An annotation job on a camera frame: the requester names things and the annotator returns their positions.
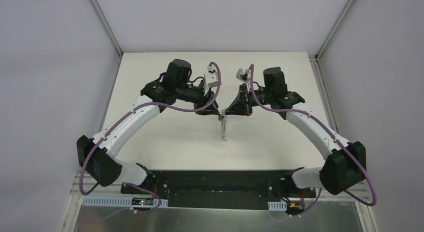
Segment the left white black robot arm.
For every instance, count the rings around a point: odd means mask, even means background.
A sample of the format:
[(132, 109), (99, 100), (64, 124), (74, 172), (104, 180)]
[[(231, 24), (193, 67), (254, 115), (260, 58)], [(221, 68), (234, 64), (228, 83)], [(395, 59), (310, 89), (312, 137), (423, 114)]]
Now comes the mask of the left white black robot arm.
[(81, 174), (88, 173), (96, 186), (130, 183), (140, 194), (149, 193), (153, 181), (147, 168), (120, 161), (117, 156), (130, 138), (167, 108), (199, 115), (219, 114), (216, 98), (222, 77), (218, 65), (210, 62), (197, 86), (190, 81), (191, 75), (189, 62), (172, 60), (166, 71), (147, 83), (112, 125), (93, 136), (82, 135), (76, 142)]

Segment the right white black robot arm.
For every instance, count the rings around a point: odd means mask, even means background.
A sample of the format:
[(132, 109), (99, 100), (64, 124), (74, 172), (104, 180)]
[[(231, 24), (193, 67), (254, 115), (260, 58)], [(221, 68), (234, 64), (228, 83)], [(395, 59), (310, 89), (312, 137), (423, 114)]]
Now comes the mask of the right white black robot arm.
[(365, 180), (366, 149), (360, 142), (350, 142), (320, 123), (304, 98), (289, 91), (280, 67), (263, 71), (264, 86), (254, 89), (252, 69), (239, 69), (236, 78), (242, 81), (236, 98), (225, 109), (225, 115), (250, 116), (254, 106), (270, 105), (280, 117), (295, 126), (319, 151), (324, 165), (318, 168), (297, 168), (284, 177), (282, 189), (298, 196), (304, 188), (324, 188), (337, 195)]

